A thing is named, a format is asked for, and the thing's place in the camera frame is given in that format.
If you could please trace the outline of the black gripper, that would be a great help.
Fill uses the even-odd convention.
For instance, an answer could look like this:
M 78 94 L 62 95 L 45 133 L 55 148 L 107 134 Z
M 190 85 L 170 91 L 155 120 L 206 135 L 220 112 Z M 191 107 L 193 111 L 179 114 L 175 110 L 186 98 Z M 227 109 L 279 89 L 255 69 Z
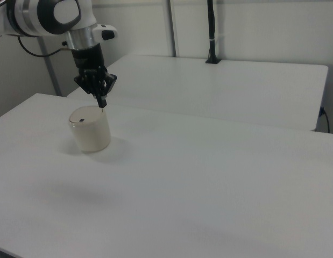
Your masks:
M 87 94 L 92 95 L 100 108 L 106 107 L 106 97 L 113 89 L 117 76 L 107 73 L 101 45 L 81 50 L 73 49 L 71 53 L 78 69 L 74 82 Z M 94 72 L 95 76 L 103 79 L 100 81 L 94 75 L 85 75 L 87 72 Z

